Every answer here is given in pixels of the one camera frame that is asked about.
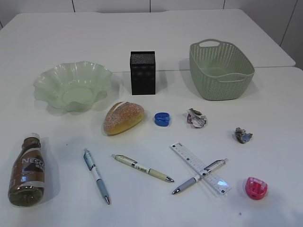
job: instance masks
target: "bottle label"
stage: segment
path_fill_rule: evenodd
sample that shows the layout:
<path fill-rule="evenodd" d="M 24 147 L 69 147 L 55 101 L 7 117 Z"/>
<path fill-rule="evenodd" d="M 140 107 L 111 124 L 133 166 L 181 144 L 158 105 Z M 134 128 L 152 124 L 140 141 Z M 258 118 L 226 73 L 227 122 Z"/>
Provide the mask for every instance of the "bottle label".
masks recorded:
<path fill-rule="evenodd" d="M 44 187 L 44 161 L 40 148 L 28 149 L 15 161 L 12 169 L 9 190 L 15 187 Z"/>

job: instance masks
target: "green plastic basket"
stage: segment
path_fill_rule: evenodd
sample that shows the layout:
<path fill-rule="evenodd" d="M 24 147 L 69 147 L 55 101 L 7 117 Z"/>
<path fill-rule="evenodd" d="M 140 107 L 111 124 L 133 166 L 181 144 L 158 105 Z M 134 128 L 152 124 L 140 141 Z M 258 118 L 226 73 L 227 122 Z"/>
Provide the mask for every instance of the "green plastic basket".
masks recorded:
<path fill-rule="evenodd" d="M 201 47 L 204 42 L 216 46 Z M 239 98 L 255 73 L 248 58 L 232 43 L 206 39 L 190 46 L 190 73 L 200 95 L 207 100 Z"/>

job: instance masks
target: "sugar-topped bun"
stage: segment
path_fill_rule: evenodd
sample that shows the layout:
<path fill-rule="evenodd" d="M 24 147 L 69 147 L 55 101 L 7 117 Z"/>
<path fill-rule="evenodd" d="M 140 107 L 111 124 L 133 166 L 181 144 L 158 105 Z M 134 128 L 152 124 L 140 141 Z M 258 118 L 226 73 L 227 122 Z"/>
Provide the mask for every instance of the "sugar-topped bun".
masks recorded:
<path fill-rule="evenodd" d="M 116 103 L 107 113 L 103 123 L 107 135 L 115 135 L 135 126 L 144 118 L 144 109 L 136 103 Z"/>

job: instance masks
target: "pen grip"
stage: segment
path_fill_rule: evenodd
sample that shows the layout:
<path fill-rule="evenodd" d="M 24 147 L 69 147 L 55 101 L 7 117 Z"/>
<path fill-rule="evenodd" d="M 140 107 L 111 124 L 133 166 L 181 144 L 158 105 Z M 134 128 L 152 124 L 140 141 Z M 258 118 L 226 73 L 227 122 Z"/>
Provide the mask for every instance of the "pen grip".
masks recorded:
<path fill-rule="evenodd" d="M 98 185 L 98 188 L 99 188 L 99 190 L 100 190 L 102 196 L 103 196 L 103 197 L 104 197 L 104 196 L 108 196 L 107 189 L 106 189 L 106 187 L 105 187 L 104 182 L 103 182 L 102 179 L 97 180 L 97 185 Z"/>
<path fill-rule="evenodd" d="M 167 177 L 167 176 L 166 176 L 165 174 L 162 174 L 162 173 L 160 173 L 160 172 L 154 170 L 154 169 L 150 169 L 150 171 L 149 171 L 148 174 L 149 174 L 149 175 L 152 175 L 152 176 L 154 176 L 154 177 L 157 177 L 157 178 L 159 178 L 159 179 L 161 179 L 161 180 L 166 181 L 166 177 Z"/>
<path fill-rule="evenodd" d="M 196 179 L 194 177 L 190 178 L 188 181 L 184 182 L 182 185 L 179 186 L 179 189 L 181 191 L 185 190 L 186 188 L 189 188 L 193 184 L 196 183 Z"/>

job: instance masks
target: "nescafe logo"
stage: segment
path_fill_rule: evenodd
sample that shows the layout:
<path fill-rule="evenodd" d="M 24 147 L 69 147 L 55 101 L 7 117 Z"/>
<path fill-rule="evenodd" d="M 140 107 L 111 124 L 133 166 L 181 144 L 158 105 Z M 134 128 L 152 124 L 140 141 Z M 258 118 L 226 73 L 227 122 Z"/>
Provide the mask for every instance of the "nescafe logo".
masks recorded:
<path fill-rule="evenodd" d="M 35 163 L 35 164 L 38 164 L 39 166 L 41 166 L 42 168 L 44 168 L 44 162 L 41 161 L 38 158 L 33 158 L 33 157 L 23 158 L 22 159 L 22 164 L 25 163 L 25 162 L 26 163 Z"/>

